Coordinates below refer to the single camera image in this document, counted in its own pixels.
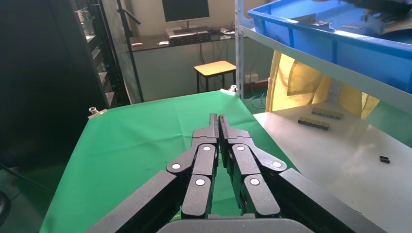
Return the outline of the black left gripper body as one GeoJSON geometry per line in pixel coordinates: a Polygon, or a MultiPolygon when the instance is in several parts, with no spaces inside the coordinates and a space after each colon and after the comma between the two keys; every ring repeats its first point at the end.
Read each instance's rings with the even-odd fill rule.
{"type": "Polygon", "coordinates": [[[390,15],[407,15],[412,9],[412,5],[405,1],[394,0],[345,0],[359,8],[365,8],[379,13],[390,15]]]}

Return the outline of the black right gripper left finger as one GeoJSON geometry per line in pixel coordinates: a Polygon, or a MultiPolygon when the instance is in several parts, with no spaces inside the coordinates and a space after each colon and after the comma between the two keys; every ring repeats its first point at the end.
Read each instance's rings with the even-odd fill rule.
{"type": "Polygon", "coordinates": [[[124,199],[87,231],[155,233],[176,215],[206,218],[211,210],[219,154],[217,114],[195,130],[191,147],[124,199]]]}

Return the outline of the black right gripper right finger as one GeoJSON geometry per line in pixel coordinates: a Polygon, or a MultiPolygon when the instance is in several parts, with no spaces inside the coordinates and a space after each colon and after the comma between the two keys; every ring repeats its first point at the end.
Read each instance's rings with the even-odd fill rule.
{"type": "Polygon", "coordinates": [[[244,214],[295,220],[315,233],[380,233],[382,228],[219,117],[220,147],[244,214]]]}

